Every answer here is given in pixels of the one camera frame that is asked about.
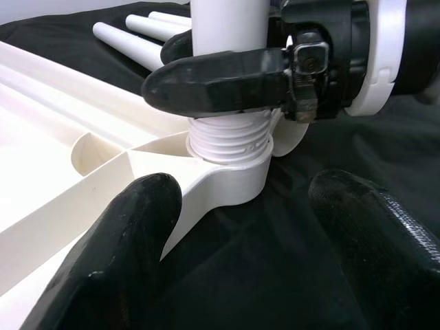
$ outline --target white flange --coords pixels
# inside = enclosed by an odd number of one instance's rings
[[[351,116],[371,116],[386,103],[399,73],[404,48],[406,0],[368,0],[370,52],[364,84],[346,108]]]

